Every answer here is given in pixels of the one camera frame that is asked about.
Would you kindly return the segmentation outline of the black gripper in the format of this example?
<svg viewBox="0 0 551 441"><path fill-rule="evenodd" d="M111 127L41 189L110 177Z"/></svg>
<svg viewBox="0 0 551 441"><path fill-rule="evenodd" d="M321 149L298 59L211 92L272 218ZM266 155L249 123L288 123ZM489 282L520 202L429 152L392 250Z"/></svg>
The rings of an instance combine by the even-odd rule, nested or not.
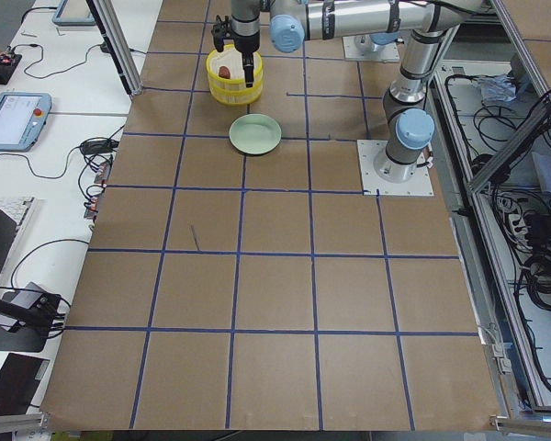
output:
<svg viewBox="0 0 551 441"><path fill-rule="evenodd" d="M216 16L211 30L214 47L218 52L223 52L226 40L232 40L235 49L243 55L244 81L247 88L254 83L254 58L253 53L260 47L260 22L259 18L251 21L240 21L235 17Z"/></svg>

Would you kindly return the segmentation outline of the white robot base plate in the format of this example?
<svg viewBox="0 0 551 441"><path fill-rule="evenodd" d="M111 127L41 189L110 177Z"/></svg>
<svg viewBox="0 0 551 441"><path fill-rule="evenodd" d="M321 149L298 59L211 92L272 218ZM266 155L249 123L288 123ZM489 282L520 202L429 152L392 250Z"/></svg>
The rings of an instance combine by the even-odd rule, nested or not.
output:
<svg viewBox="0 0 551 441"><path fill-rule="evenodd" d="M356 142L365 195L432 197L433 185L424 151L410 165L393 164L386 156L384 140Z"/></svg>

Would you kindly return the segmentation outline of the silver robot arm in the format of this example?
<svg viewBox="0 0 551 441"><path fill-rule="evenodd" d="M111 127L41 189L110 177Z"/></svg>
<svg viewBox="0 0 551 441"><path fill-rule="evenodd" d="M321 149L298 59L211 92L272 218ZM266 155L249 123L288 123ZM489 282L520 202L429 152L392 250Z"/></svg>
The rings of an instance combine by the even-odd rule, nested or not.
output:
<svg viewBox="0 0 551 441"><path fill-rule="evenodd" d="M346 38L357 50L379 54L409 32L399 72L383 97L389 139L374 160L382 179L402 184L433 137L434 122L422 101L445 37L481 7L479 1L233 1L231 14L217 17L211 33L217 51L223 51L225 40L233 42L245 84L252 86L262 13L270 16L273 46L284 53L309 40Z"/></svg>

